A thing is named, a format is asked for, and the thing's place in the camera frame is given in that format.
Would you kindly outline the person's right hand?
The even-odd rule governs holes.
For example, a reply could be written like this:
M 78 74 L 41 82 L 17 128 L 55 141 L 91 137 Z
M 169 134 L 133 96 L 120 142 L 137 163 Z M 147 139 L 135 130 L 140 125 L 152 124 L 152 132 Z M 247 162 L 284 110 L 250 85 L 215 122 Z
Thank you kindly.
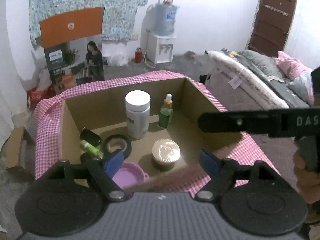
M 305 161 L 297 151 L 293 156 L 294 174 L 297 177 L 297 187 L 308 204 L 319 201 L 319 174 L 305 169 Z

